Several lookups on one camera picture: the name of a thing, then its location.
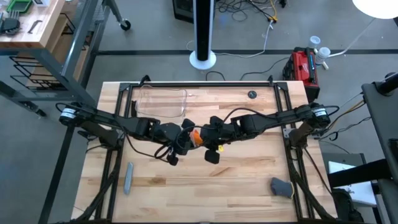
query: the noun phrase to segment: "wooden shelf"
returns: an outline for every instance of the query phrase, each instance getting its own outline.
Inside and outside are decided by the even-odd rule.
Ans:
[[[76,14],[76,8],[77,4],[79,3],[79,0],[73,0],[70,2],[65,2],[62,8],[62,12],[68,15],[70,19],[75,17]]]
[[[31,5],[29,11],[21,14],[18,18],[21,29],[17,34],[12,36],[0,35],[0,48],[45,48],[64,4],[65,0],[51,0],[48,7]],[[29,34],[27,31],[37,20],[43,22],[37,24],[32,33]]]
[[[88,53],[89,47],[88,46],[85,46],[85,47],[86,47],[86,50],[82,50],[80,52],[79,61],[77,61],[75,73],[73,74],[73,77],[76,81],[79,81],[80,75],[83,72],[83,66],[84,66],[86,58],[87,58],[87,53]]]
[[[47,50],[49,50],[51,53],[53,52],[58,40],[60,39],[63,30],[65,29],[65,26],[68,22],[68,19],[65,15],[60,14],[60,16],[58,17],[56,23],[55,23],[55,27],[54,30],[52,31],[50,37],[49,37],[49,41],[47,42],[47,45],[45,46],[45,48]],[[29,57],[31,59],[18,59],[15,58],[15,61],[17,62],[37,62],[38,61],[33,58],[30,53],[27,52],[20,52],[17,57]]]

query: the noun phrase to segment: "yellow cable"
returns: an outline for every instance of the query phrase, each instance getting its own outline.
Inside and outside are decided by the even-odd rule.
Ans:
[[[350,109],[348,109],[348,110],[345,111],[343,114],[341,114],[340,117],[342,117],[344,114],[348,114],[348,113],[352,112],[353,110],[357,109],[358,107],[362,106],[362,103],[364,103],[363,100],[359,101],[359,102],[356,103],[354,106],[352,106]],[[328,128],[328,129],[331,129],[331,128],[336,124],[337,120],[338,120],[338,118],[335,119],[335,121],[332,122],[332,123],[329,125],[329,128]]]
[[[274,12],[275,12],[275,15],[272,16],[272,19],[275,20],[275,21],[278,21],[278,16],[277,16],[278,13],[277,13],[276,8],[274,6],[274,2],[272,0],[269,0],[269,1],[271,2],[271,6],[272,6],[272,8],[274,9]]]

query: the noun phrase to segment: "electrical cord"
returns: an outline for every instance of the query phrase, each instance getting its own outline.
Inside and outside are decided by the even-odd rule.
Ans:
[[[166,150],[162,155],[158,156],[158,154],[159,154],[165,147],[167,147],[167,150]],[[169,152],[170,152],[170,149],[168,148],[168,146],[163,145],[163,146],[161,146],[160,148],[158,148],[158,149],[156,150],[154,156],[155,156],[156,159],[161,159],[161,158],[165,157]]]
[[[319,140],[319,141],[320,141],[320,142],[325,142],[325,143],[331,144],[332,146],[336,146],[337,148],[339,148],[339,149],[345,151],[347,154],[350,154],[346,149],[344,149],[343,147],[341,147],[341,146],[339,146],[339,145],[337,145],[337,144],[335,144],[335,143],[328,142],[328,141],[324,141],[324,140]]]
[[[335,105],[332,105],[332,106],[325,106],[325,108],[336,108],[336,110],[333,111],[333,112],[331,112],[331,113],[329,114],[329,116],[331,116],[331,115],[337,113],[337,111],[340,110],[340,107],[339,107],[339,106],[335,106]]]
[[[55,104],[55,107],[56,107],[56,109],[59,110],[59,112],[61,112],[61,113],[62,113],[62,110],[58,107],[59,105],[64,105],[64,106],[67,106],[67,107],[69,107],[69,108],[74,108],[74,109],[77,110],[77,111],[84,111],[84,112],[86,112],[86,113],[90,113],[90,111],[85,110],[85,109],[83,109],[83,108],[79,108],[79,107],[77,107],[77,106],[69,105],[69,104],[66,104],[66,103],[56,103],[56,104]],[[145,155],[145,156],[149,156],[149,157],[151,157],[151,158],[155,158],[155,156],[153,156],[153,155],[146,154],[146,153],[144,153],[144,152],[138,151],[138,150],[132,145],[131,140],[130,140],[130,137],[127,135],[126,130],[123,128],[123,126],[120,124],[120,122],[119,122],[117,119],[115,119],[114,121],[118,124],[119,128],[123,131],[123,134],[124,134],[124,136],[126,137],[127,141],[129,142],[129,145],[130,145],[130,147],[132,148],[132,150],[134,150],[134,151],[135,151],[136,153],[138,153],[138,154]]]
[[[105,147],[105,145],[104,145],[104,144],[100,144],[99,146],[93,146],[93,147],[87,149],[87,150],[86,150],[86,153],[87,153],[88,151],[90,151],[90,150],[93,150],[93,149],[96,149],[96,148],[99,148],[99,147]]]
[[[83,213],[86,211],[86,210],[83,210],[83,209],[78,208],[78,207],[76,207],[76,206],[73,206],[73,207],[74,207],[75,209],[77,209],[77,210],[82,211]]]
[[[271,2],[271,6],[272,6],[272,8],[274,9],[274,12],[275,12],[275,15],[272,16],[272,18],[273,18],[273,20],[278,21],[278,12],[276,11],[276,8],[275,8],[274,3],[272,2],[272,0],[270,0],[270,2]]]
[[[88,145],[88,143],[94,141],[95,139],[98,139],[98,136],[95,136],[93,138],[87,138],[87,145]]]
[[[282,58],[282,59],[280,59],[280,60],[274,62],[274,63],[271,65],[270,68],[268,68],[267,70],[265,70],[265,71],[263,71],[263,72],[247,72],[247,73],[244,73],[244,74],[242,75],[242,77],[239,79],[239,81],[242,81],[243,78],[244,78],[246,75],[250,75],[250,74],[263,74],[263,73],[269,72],[272,68],[274,68],[274,66],[275,66],[277,63],[279,63],[279,62],[281,62],[281,61],[283,61],[283,60],[289,59],[289,58],[290,58],[290,57]]]
[[[124,136],[126,137],[127,141],[129,142],[130,147],[132,148],[132,150],[134,150],[134,152],[136,152],[136,153],[138,153],[138,154],[141,154],[141,155],[144,155],[144,156],[148,156],[148,157],[151,157],[151,158],[156,159],[156,157],[153,156],[153,155],[150,155],[150,154],[147,154],[147,153],[138,151],[138,150],[132,145],[131,140],[130,140],[130,137],[127,135],[127,132],[126,132],[126,130],[124,129],[124,127],[120,124],[120,122],[119,122],[117,119],[115,119],[115,122],[117,122],[118,126],[122,129],[122,131],[123,131],[123,133],[124,133]],[[168,161],[166,161],[166,160],[164,160],[164,159],[159,159],[159,160],[160,160],[160,161],[163,161],[163,162],[166,162],[166,163],[169,163]]]
[[[260,6],[262,6],[262,5],[266,4],[268,2],[268,0],[265,0],[264,2],[259,2],[259,1],[251,1],[251,2],[253,2],[253,4],[255,3],[255,4],[259,4]],[[248,14],[245,13],[245,10],[249,10],[253,7],[251,2],[249,2],[248,0],[241,0],[241,1],[237,1],[237,2],[236,2],[236,0],[232,0],[230,2],[227,2],[227,0],[219,1],[218,7],[216,8],[216,10],[218,10],[218,12],[220,12],[220,13],[231,12],[232,13],[231,17],[234,21],[242,22],[242,21],[245,21],[246,19],[248,19],[248,17],[249,17]],[[235,15],[239,14],[239,13],[241,13],[244,16],[243,19],[237,19],[235,17]]]
[[[270,28],[272,28],[272,21],[270,21],[270,23],[269,23],[269,25],[268,25],[268,28],[267,28],[266,38],[265,38],[265,40],[264,40],[264,46],[263,46],[263,48],[262,48],[262,52],[256,53],[256,54],[254,54],[254,55],[248,55],[248,56],[237,55],[237,54],[229,54],[229,53],[215,53],[215,54],[217,54],[217,55],[237,56],[237,57],[240,57],[240,58],[252,58],[252,57],[258,56],[258,55],[260,55],[260,54],[262,54],[262,53],[264,53],[264,52],[266,51],[268,33],[269,33],[269,29],[270,29]]]
[[[359,96],[360,94],[361,94],[361,93],[358,93],[357,95],[355,95],[355,96],[351,97],[350,99],[348,99],[346,102],[344,102],[344,103],[340,106],[340,108],[344,107],[344,105],[346,105],[348,102],[350,102],[351,100],[353,100],[354,98],[356,98],[356,97]]]
[[[264,12],[262,9],[260,9],[258,6],[256,6],[254,1],[248,1],[248,3],[251,4],[254,8],[256,8],[259,12],[261,12],[268,20],[274,20],[272,15]]]
[[[265,6],[265,7],[261,7],[260,9],[272,9],[272,6]]]
[[[208,81],[207,78],[208,78],[208,75],[209,75],[210,73],[217,73],[217,74],[221,75],[221,77],[223,77],[223,80],[224,80],[224,81],[226,81],[224,75],[223,75],[221,72],[216,72],[216,71],[210,71],[210,72],[206,73],[206,81]]]
[[[270,117],[270,116],[268,116],[268,115],[262,114],[262,113],[260,113],[260,112],[258,112],[258,111],[255,111],[255,110],[252,110],[252,109],[249,109],[249,108],[235,108],[235,109],[233,109],[231,112],[228,113],[228,115],[224,118],[223,123],[225,123],[225,121],[226,121],[235,111],[237,111],[237,110],[246,110],[246,111],[250,111],[250,112],[253,112],[253,113],[255,113],[255,114],[258,114],[258,115],[260,115],[260,116],[263,116],[263,117],[265,117],[265,118],[277,119],[277,118]]]
[[[350,128],[354,127],[354,126],[357,126],[357,125],[361,124],[363,121],[369,121],[371,118],[372,117],[369,116],[367,118],[362,119],[360,122],[358,122],[356,124],[350,124],[349,126],[347,126],[345,128],[341,128],[341,129],[339,129],[337,131],[333,131],[332,133],[328,134],[327,136],[320,138],[320,140],[325,139],[325,138],[335,134],[335,137],[333,139],[329,139],[331,141],[334,141],[334,140],[336,140],[338,138],[338,133],[345,132],[345,131],[349,130]]]
[[[318,166],[316,165],[315,161],[312,159],[312,156],[311,156],[311,154],[308,152],[308,150],[307,150],[306,147],[304,148],[304,151],[307,153],[308,158],[310,159],[312,165],[314,166],[315,170],[317,171],[317,173],[318,173],[318,175],[319,175],[319,178],[320,178],[321,181],[322,181],[322,184],[325,186],[325,188],[327,189],[327,191],[328,191],[329,194],[331,195],[331,190],[330,190],[329,187],[327,186],[325,180],[323,179],[323,177],[322,177],[322,175],[321,175],[321,172],[320,172],[319,169],[318,169]]]
[[[326,128],[326,132],[324,132],[323,134],[327,133],[328,131],[330,131],[333,126],[337,123],[337,121],[344,115],[349,114],[353,111],[356,111],[358,109],[360,109],[360,107],[362,107],[363,105],[365,105],[365,103],[363,103],[364,101],[360,101],[357,104],[355,104],[353,107],[351,107],[350,109],[348,109],[347,111],[345,111],[344,113],[342,113],[341,115],[339,115],[331,124],[329,124],[329,127]]]

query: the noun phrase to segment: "black cable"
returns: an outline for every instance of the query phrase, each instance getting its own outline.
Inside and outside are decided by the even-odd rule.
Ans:
[[[127,135],[127,132],[126,132],[126,130],[124,129],[124,127],[120,124],[120,122],[119,122],[117,119],[115,119],[115,122],[117,122],[118,126],[122,129],[125,138],[126,138],[127,141],[129,142],[129,145],[130,145],[130,147],[132,148],[132,150],[134,150],[134,152],[136,152],[136,153],[138,153],[138,154],[141,154],[141,155],[144,155],[144,156],[149,156],[149,157],[151,157],[151,158],[156,159],[156,157],[153,156],[153,155],[146,154],[146,153],[144,153],[144,152],[138,151],[138,150],[132,145],[132,143],[131,143],[131,141],[130,141],[130,138],[129,138],[129,136]],[[159,159],[159,160],[161,160],[161,161],[163,161],[163,162],[166,162],[166,163],[169,163],[169,162],[167,162],[167,161],[164,160],[164,159]]]
[[[95,139],[98,139],[98,136],[93,137],[93,138],[87,138],[87,145],[88,145],[88,143],[94,141]]]
[[[207,129],[207,130],[214,130],[214,129],[215,129],[215,128],[207,128],[207,127],[198,126],[198,125],[189,126],[189,127],[187,127],[187,128],[182,129],[182,130],[177,134],[177,136],[175,137],[175,142],[177,143],[177,146],[180,147],[181,149],[184,149],[185,147],[182,147],[182,146],[180,145],[180,143],[178,142],[178,139],[180,138],[180,136],[181,136],[182,133],[186,132],[188,129],[191,129],[191,128],[204,128],[204,129]],[[197,149],[197,148],[199,148],[199,147],[202,147],[203,145],[204,145],[204,143],[201,144],[201,145],[199,145],[199,146],[196,146],[196,147],[193,147],[193,148],[191,148],[191,149],[188,149],[188,150]]]
[[[60,112],[62,112],[62,110],[59,109],[58,105],[64,105],[64,106],[67,106],[67,107],[69,107],[69,108],[74,108],[74,109],[77,110],[77,111],[84,111],[84,112],[86,112],[86,113],[91,113],[90,111],[85,110],[85,109],[83,109],[83,108],[79,108],[79,107],[77,107],[77,106],[69,105],[69,104],[66,104],[66,103],[56,103],[56,104],[55,104],[55,107],[56,107]],[[100,116],[100,117],[103,117],[103,118],[108,118],[108,117],[102,116],[102,115],[100,115],[100,114],[96,114],[96,115],[97,115],[97,116]],[[123,134],[124,134],[124,136],[127,138],[127,141],[129,142],[129,145],[130,145],[130,147],[132,148],[132,150],[134,150],[134,151],[135,151],[136,153],[138,153],[138,154],[145,155],[145,156],[149,156],[149,157],[151,157],[151,158],[155,158],[155,156],[152,156],[152,155],[150,155],[150,154],[146,154],[146,153],[144,153],[144,152],[138,151],[138,150],[131,144],[130,138],[129,138],[129,136],[127,135],[126,130],[125,130],[125,129],[123,128],[123,126],[120,124],[120,122],[119,122],[117,119],[114,119],[114,121],[118,124],[119,128],[123,131]]]
[[[325,143],[331,144],[332,146],[336,146],[337,148],[339,148],[339,149],[341,149],[341,150],[347,152],[347,154],[350,154],[346,149],[344,149],[343,147],[341,147],[341,146],[339,146],[339,145],[337,145],[337,144],[335,144],[335,143],[328,142],[328,141],[324,141],[324,140],[319,140],[319,141],[320,141],[320,142],[325,142]]]
[[[263,71],[263,72],[247,72],[247,73],[245,73],[245,74],[242,75],[242,77],[239,79],[239,81],[242,81],[243,78],[244,78],[246,75],[250,75],[250,74],[263,74],[263,73],[269,72],[272,68],[274,68],[274,66],[275,66],[278,62],[281,62],[281,61],[286,60],[286,59],[289,59],[289,58],[290,58],[290,57],[282,58],[282,59],[280,59],[280,60],[274,62],[274,63],[271,65],[270,68],[268,68],[267,70],[265,70],[265,71]]]
[[[340,107],[339,107],[339,106],[335,106],[335,105],[333,105],[333,106],[325,106],[325,108],[336,108],[336,110],[333,111],[333,112],[331,112],[331,113],[329,114],[329,116],[331,116],[331,115],[337,113],[337,111],[340,110]]]
[[[103,146],[105,146],[105,145],[104,145],[104,144],[100,144],[99,146],[93,146],[93,147],[87,149],[87,150],[86,150],[86,153],[87,153],[88,151],[90,151],[90,150],[96,149],[96,148],[98,148],[98,147],[103,147]]]
[[[155,156],[156,159],[161,159],[161,158],[165,157],[165,156],[167,155],[167,153],[170,152],[170,149],[167,148],[166,151],[165,151],[162,155],[158,156],[158,154],[161,152],[161,150],[163,150],[165,147],[167,147],[167,146],[163,145],[162,147],[160,147],[160,148],[158,148],[158,149],[156,150],[156,152],[155,152],[155,154],[154,154],[154,156]]]
[[[224,80],[224,81],[226,81],[224,75],[223,75],[221,72],[216,72],[216,71],[210,71],[210,72],[206,73],[206,81],[208,81],[208,80],[207,80],[207,76],[208,76],[210,73],[217,73],[217,74],[221,75],[221,77],[223,77],[223,80]]]
[[[218,2],[218,7],[216,8],[216,10],[218,10],[220,13],[231,12],[232,19],[237,22],[245,21],[249,17],[248,14],[245,13],[245,10],[249,10],[252,8],[257,9],[259,12],[263,13],[264,16],[266,16],[268,19],[270,19],[271,15],[269,15],[268,13],[259,9],[255,5],[255,4],[259,4],[261,6],[261,5],[266,4],[267,2],[268,2],[268,0],[265,0],[264,2],[250,1],[250,0],[240,0],[240,1],[232,0],[230,2],[227,2],[227,0],[225,0],[225,1]],[[238,13],[241,13],[244,16],[244,18],[237,19],[235,15]]]
[[[319,171],[315,161],[312,159],[312,156],[310,155],[310,153],[308,152],[307,148],[304,148],[304,151],[307,153],[308,157],[310,158],[310,161],[312,163],[312,165],[314,166],[315,170],[318,172],[319,178],[321,178],[322,184],[325,186],[325,188],[327,189],[327,191],[329,192],[329,194],[331,195],[331,190],[329,189],[329,187],[327,186],[325,180],[323,179],[321,172]]]
[[[337,139],[338,133],[345,132],[345,131],[349,130],[350,128],[354,127],[354,126],[357,126],[357,125],[361,124],[363,121],[369,121],[371,118],[372,118],[372,117],[369,116],[369,117],[367,117],[367,118],[362,119],[360,122],[358,122],[358,123],[356,123],[356,124],[350,124],[349,126],[347,126],[347,127],[345,127],[345,128],[340,128],[339,130],[333,131],[332,133],[328,134],[328,135],[325,136],[325,137],[320,138],[319,140],[325,139],[325,138],[327,138],[327,137],[329,137],[329,136],[335,134],[336,137],[335,137],[333,140],[331,139],[331,141],[334,141],[334,140]]]
[[[344,115],[346,115],[346,114],[349,114],[349,113],[351,113],[351,112],[353,112],[353,111],[356,111],[356,110],[360,109],[363,105],[365,105],[365,103],[359,105],[357,108],[351,110],[350,112],[345,112],[345,113],[339,115],[334,121],[332,121],[332,122],[329,124],[329,126],[326,128],[325,132],[323,132],[322,135],[324,135],[324,134],[326,134],[328,131],[330,131],[330,127],[331,127],[334,123],[336,123],[342,116],[344,116]]]
[[[231,114],[233,114],[237,110],[246,110],[246,111],[250,111],[250,112],[256,113],[256,114],[258,114],[260,116],[263,116],[265,118],[277,119],[277,118],[270,117],[268,115],[262,114],[262,113],[260,113],[258,111],[255,111],[255,110],[252,110],[252,109],[249,109],[249,108],[235,108],[231,112],[228,113],[228,115],[224,118],[223,122],[225,123],[225,121],[231,116]]]

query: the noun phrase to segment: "metal rack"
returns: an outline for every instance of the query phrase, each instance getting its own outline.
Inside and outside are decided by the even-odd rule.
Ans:
[[[22,73],[22,75],[12,76],[11,78],[19,84],[25,86],[34,93],[35,97],[28,97],[21,92],[13,89],[9,85],[0,81],[0,95],[15,104],[34,112],[39,116],[46,114],[33,103],[33,101],[79,101],[87,105],[96,105],[96,101],[87,93],[86,86],[90,79],[91,68],[94,64],[98,47],[104,32],[109,12],[116,16],[123,30],[130,29],[130,22],[123,19],[115,0],[103,0],[102,8],[104,11],[104,20],[95,24],[95,31],[91,38],[91,42],[87,43],[86,36],[88,34],[91,22],[95,16],[97,0],[86,0],[82,9],[80,21],[75,27],[70,19],[67,25],[69,32],[66,35],[73,35],[70,50],[67,52],[65,62],[61,64],[47,49],[28,49],[28,48],[10,48],[0,49],[0,52],[8,55],[16,55],[19,52],[27,52],[30,57],[11,56],[16,64],[14,67]],[[78,80],[74,79],[73,74],[78,63],[80,52],[88,47],[87,57],[84,61],[81,75]],[[49,71],[50,75],[32,74],[26,69],[27,67],[44,67]],[[22,80],[30,81],[34,86],[26,86]]]
[[[277,82],[277,83],[272,83],[272,82],[242,82],[242,83],[237,83],[237,82],[149,82],[151,86],[156,86],[156,87],[166,87],[166,88],[175,88],[175,87],[198,87],[198,86],[219,86],[219,87],[224,87],[224,86],[261,86],[264,88],[273,88],[274,93],[275,93],[275,99],[276,99],[276,106],[278,111],[282,111],[282,99],[281,99],[281,92],[284,95],[285,101],[286,101],[286,106],[287,109],[292,108],[292,103],[290,101],[290,95],[289,95],[289,89],[286,84],[286,82]],[[131,108],[131,98],[132,98],[132,90],[133,88],[137,88],[141,86],[141,82],[134,82],[134,83],[121,83],[119,86],[119,93],[118,93],[118,98],[116,101],[116,108],[115,108],[115,114],[120,114],[121,112],[121,103],[122,103],[122,98],[123,95],[127,92],[127,101],[125,105],[125,110],[122,116],[124,117],[129,117],[130,110]],[[45,203],[42,209],[42,213],[40,215],[40,220],[39,223],[46,223],[48,222],[49,215],[51,212],[51,208],[53,205],[53,201],[55,199],[55,195],[57,193],[58,185],[60,182],[60,178],[62,175],[62,170],[63,166],[65,164],[65,160],[67,158],[68,150],[69,150],[69,145],[70,141],[72,140],[73,136],[73,131],[75,129],[74,125],[69,125],[67,132],[65,134],[65,138],[62,144],[61,152],[58,157],[57,165],[55,167],[52,180],[50,183],[50,188],[49,191],[47,192],[47,196],[45,199]],[[96,124],[95,126],[92,126],[92,129],[103,129],[100,125]],[[102,138],[110,138],[111,135],[109,136],[101,136]],[[292,148],[288,145],[287,140],[284,138],[284,146],[285,146],[285,153],[287,157],[287,162],[288,162],[288,168],[289,168],[289,175],[290,179],[294,185],[295,191],[297,191],[297,183],[294,181],[294,178],[292,178],[293,175],[293,166],[289,166],[289,163],[293,163],[293,161],[290,161],[289,158],[292,157]],[[70,222],[58,222],[58,223],[112,223],[112,218],[113,218],[113,212],[114,212],[114,204],[116,200],[116,191],[117,191],[117,185],[118,185],[118,178],[119,178],[119,171],[121,168],[121,160],[122,160],[122,155],[123,155],[123,142],[119,142],[116,147],[113,147],[112,149],[108,150],[106,153],[106,158],[104,162],[104,169],[103,169],[103,174],[101,178],[101,187],[99,192],[97,193],[96,197],[93,199],[93,202],[90,204],[90,206],[85,209],[85,212],[83,213],[82,216],[78,217],[76,220],[70,220]],[[109,168],[111,167],[111,161],[112,157],[116,156],[116,160],[114,163],[114,167],[110,170]],[[297,162],[298,162],[298,169],[300,172],[300,176],[302,177],[303,182],[305,183],[305,186],[308,188],[308,181],[307,181],[307,175],[305,175],[305,168],[303,165],[303,160],[302,157],[298,156],[297,157]],[[107,192],[109,189],[111,189],[111,194],[109,197],[109,203],[108,207],[106,209],[106,216],[105,218],[102,218],[102,211],[105,210],[103,208],[103,200],[104,200],[104,195],[105,192]],[[344,222],[344,221],[339,221],[339,220],[321,220],[317,219],[315,217],[314,211],[313,211],[313,205],[309,201],[309,199],[304,195],[305,201],[306,201],[306,206],[307,206],[307,212],[308,212],[308,218],[303,217],[303,212],[302,212],[302,206],[300,204],[300,196],[299,194],[294,194],[293,197],[293,203],[295,207],[295,212],[297,216],[297,223],[331,223],[331,224],[356,224],[357,222]]]

